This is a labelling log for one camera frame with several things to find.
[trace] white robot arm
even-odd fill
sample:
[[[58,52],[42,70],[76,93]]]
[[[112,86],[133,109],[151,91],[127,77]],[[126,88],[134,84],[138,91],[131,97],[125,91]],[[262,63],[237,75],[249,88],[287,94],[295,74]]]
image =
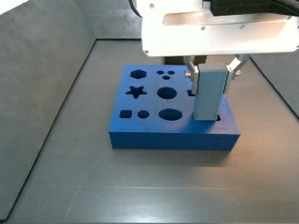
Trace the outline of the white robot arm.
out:
[[[215,120],[223,90],[251,53],[299,48],[299,3],[295,0],[137,0],[143,17],[143,50],[150,56],[183,56],[193,81],[195,120]],[[194,55],[237,54],[227,74],[193,64]]]

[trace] small round hole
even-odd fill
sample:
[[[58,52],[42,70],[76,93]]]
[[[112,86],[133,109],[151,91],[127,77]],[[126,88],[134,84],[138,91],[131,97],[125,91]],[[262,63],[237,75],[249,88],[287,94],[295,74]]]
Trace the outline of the small round hole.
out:
[[[166,75],[166,76],[163,77],[163,79],[169,81],[169,80],[171,79],[171,77],[170,77],[169,75]]]
[[[146,110],[138,112],[138,117],[146,119],[150,116],[150,113]]]

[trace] black cable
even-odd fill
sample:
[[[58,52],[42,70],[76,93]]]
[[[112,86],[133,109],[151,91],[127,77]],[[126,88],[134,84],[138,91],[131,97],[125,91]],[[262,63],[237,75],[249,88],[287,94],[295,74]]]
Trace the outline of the black cable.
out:
[[[299,3],[295,0],[270,0],[270,2],[281,5],[299,16]]]
[[[137,7],[134,5],[134,0],[129,0],[129,3],[130,3],[130,7],[131,7],[134,13],[142,18],[142,15],[139,14]]]

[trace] circular hole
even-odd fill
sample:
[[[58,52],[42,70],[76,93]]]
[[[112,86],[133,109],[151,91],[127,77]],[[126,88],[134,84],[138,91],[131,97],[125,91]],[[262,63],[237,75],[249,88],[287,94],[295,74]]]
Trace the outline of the circular hole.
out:
[[[177,91],[171,87],[159,88],[157,93],[166,100],[171,100],[177,96]]]
[[[138,112],[138,116],[143,119],[146,119],[150,116],[150,113],[146,110],[141,110]]]
[[[169,75],[166,75],[166,76],[163,77],[163,79],[169,81],[169,80],[171,79],[171,77],[170,77]]]

